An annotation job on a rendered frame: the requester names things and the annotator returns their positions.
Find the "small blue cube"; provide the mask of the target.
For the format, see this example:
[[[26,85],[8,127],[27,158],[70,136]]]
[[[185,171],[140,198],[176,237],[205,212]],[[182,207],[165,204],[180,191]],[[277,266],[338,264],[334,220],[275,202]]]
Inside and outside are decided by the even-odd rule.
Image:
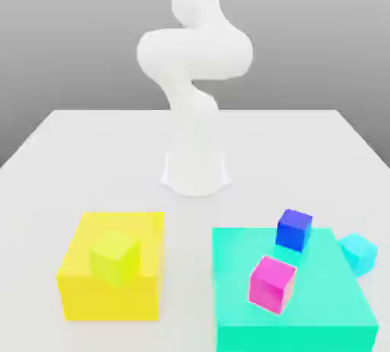
[[[277,224],[276,244],[303,252],[311,235],[312,219],[309,214],[286,209]]]

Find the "small lime yellow cube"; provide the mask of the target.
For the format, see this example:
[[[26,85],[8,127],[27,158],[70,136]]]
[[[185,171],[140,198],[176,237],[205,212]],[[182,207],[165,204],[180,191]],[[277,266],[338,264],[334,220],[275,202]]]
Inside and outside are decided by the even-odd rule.
[[[92,277],[112,286],[124,286],[139,276],[141,241],[120,231],[107,231],[89,248]]]

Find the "small magenta cube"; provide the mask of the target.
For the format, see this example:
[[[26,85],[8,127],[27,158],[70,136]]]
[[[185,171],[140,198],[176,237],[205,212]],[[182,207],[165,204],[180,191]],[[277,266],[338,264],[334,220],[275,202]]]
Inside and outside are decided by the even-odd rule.
[[[248,301],[281,315],[293,294],[296,273],[296,267],[264,255],[251,272]]]

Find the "small cyan cube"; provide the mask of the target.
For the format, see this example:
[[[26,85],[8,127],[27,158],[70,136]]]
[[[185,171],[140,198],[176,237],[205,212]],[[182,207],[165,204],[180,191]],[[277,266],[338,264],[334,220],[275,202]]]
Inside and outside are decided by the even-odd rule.
[[[378,246],[358,233],[338,240],[344,257],[356,277],[369,273],[375,266]]]

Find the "large yellow box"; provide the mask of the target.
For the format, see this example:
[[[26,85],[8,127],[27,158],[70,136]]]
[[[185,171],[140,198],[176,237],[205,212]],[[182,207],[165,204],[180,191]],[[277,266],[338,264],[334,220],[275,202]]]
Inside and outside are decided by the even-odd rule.
[[[92,277],[89,248],[107,231],[141,241],[139,276],[124,286]],[[164,265],[162,212],[86,212],[82,214],[56,275],[68,321],[156,321]]]

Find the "large turquoise box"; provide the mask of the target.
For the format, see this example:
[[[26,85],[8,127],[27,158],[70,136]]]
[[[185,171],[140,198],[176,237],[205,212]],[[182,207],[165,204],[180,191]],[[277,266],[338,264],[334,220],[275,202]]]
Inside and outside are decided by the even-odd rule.
[[[313,229],[302,253],[276,245],[271,228],[214,228],[216,352],[372,352],[379,324],[331,229]],[[263,256],[296,267],[281,315],[249,302]]]

